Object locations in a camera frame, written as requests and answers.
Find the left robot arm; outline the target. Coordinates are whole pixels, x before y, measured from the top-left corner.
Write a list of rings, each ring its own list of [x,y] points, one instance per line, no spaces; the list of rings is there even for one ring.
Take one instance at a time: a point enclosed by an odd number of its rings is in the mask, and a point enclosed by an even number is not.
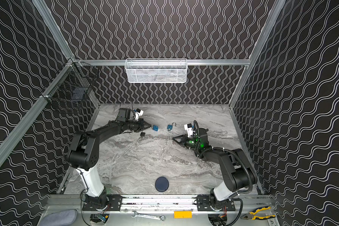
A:
[[[107,191],[97,168],[100,144],[125,132],[139,133],[153,129],[154,125],[141,118],[143,113],[140,109],[120,108],[115,120],[109,121],[105,126],[74,135],[66,158],[82,179],[84,190],[81,195],[89,207],[101,211],[109,204]]]

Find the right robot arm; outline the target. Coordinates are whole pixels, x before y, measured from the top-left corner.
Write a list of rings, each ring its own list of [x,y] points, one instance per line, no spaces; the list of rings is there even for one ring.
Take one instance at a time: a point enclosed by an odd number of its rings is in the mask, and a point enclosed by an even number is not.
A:
[[[200,160],[220,166],[223,181],[213,188],[209,195],[211,207],[218,209],[224,206],[226,201],[240,194],[250,194],[258,178],[242,149],[229,150],[210,145],[207,131],[199,128],[191,131],[190,135],[175,136],[172,140],[184,148],[193,150]]]

